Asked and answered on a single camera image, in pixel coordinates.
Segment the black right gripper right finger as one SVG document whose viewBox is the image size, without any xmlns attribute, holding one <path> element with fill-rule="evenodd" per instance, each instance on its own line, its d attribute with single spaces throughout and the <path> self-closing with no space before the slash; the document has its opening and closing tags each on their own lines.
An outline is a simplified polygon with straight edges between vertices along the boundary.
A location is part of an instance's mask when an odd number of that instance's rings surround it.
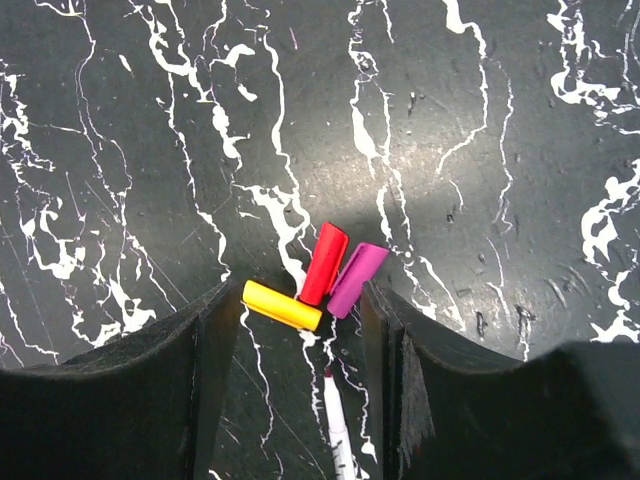
<svg viewBox="0 0 640 480">
<path fill-rule="evenodd" d="M 370 417 L 385 479 L 635 479 L 639 348 L 570 342 L 522 362 L 368 282 Z"/>
</svg>

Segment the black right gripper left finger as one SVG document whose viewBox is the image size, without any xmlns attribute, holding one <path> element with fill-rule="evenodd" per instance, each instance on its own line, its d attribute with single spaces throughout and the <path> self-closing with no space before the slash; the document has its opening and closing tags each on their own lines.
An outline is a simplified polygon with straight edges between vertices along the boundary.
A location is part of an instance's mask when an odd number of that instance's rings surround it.
<svg viewBox="0 0 640 480">
<path fill-rule="evenodd" d="M 205 479 L 239 330 L 227 281 L 59 365 L 1 374 L 5 479 Z"/>
</svg>

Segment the yellow pen cap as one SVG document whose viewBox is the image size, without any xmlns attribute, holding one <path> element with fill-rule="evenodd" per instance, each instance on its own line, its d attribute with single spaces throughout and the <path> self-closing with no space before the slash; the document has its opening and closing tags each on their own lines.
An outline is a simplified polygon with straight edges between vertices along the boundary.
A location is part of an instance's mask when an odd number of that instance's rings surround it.
<svg viewBox="0 0 640 480">
<path fill-rule="evenodd" d="M 315 331 L 322 312 L 253 280 L 247 280 L 242 300 L 247 307 L 295 329 Z"/>
</svg>

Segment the red pen cap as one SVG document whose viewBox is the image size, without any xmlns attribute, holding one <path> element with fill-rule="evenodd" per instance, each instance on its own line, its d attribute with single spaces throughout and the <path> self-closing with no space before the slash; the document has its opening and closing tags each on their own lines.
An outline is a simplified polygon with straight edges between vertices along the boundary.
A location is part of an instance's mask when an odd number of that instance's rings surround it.
<svg viewBox="0 0 640 480">
<path fill-rule="evenodd" d="M 317 306 L 329 294 L 349 243 L 348 235 L 330 222 L 324 222 L 316 243 L 300 300 Z"/>
</svg>

